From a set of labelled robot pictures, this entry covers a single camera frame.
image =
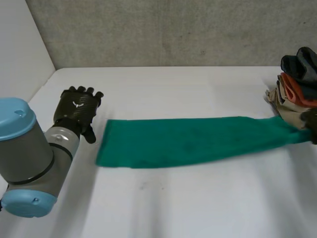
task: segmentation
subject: white wall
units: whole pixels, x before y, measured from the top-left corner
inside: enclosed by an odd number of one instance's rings
[[[29,101],[55,68],[24,0],[0,0],[0,97]]]

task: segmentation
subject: fabric pile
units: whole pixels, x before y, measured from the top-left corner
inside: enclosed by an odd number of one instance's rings
[[[284,121],[304,129],[301,114],[317,108],[317,55],[302,47],[295,56],[282,58],[281,69],[276,87],[266,91],[266,97]]]

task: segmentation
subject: white table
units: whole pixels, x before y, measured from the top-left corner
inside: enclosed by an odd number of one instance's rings
[[[80,148],[52,212],[0,212],[1,238],[315,238],[316,149],[287,146],[202,165],[110,169],[94,165],[107,119],[273,115],[263,100],[279,67],[69,68],[54,73],[30,106],[43,130],[61,92],[105,94],[97,143]]]

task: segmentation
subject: green cloth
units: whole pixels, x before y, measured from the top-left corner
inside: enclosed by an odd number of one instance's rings
[[[310,139],[281,117],[109,120],[96,164],[166,168],[222,160]]]

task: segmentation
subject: folded clothes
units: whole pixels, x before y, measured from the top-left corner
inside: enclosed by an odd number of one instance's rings
[[[305,123],[301,120],[301,112],[295,112],[280,104],[278,100],[277,88],[267,91],[266,96],[267,100],[275,105],[278,113],[284,121],[298,129],[305,128]]]
[[[317,55],[308,47],[301,47],[296,56],[284,56],[281,68],[299,82],[308,85],[317,83]]]
[[[283,77],[284,84],[288,82],[290,87],[293,89],[293,92],[296,97],[294,102],[295,104],[300,105],[302,107],[311,107],[311,108],[317,107],[317,100],[305,99],[301,87],[291,76],[287,75],[286,73],[281,73],[281,75]]]
[[[301,107],[299,105],[296,105],[295,103],[292,103],[287,98],[284,81],[283,81],[281,75],[278,76],[278,82],[279,83],[277,84],[277,88],[279,89],[278,92],[280,93],[280,96],[281,96],[281,100],[280,100],[280,98],[278,98],[278,100],[279,100],[281,105],[289,108],[292,111],[299,112],[299,113],[306,112],[307,110],[310,109],[310,108],[304,108],[304,107]]]
[[[290,84],[287,74],[286,73],[281,73],[281,77],[283,79],[283,83],[284,83],[284,89],[285,89],[285,93],[286,96],[288,98],[288,100],[292,103],[295,103],[296,105],[300,106],[300,107],[307,107],[306,105],[304,105],[301,100],[299,99],[299,97],[296,95],[296,93],[294,92],[292,85]]]

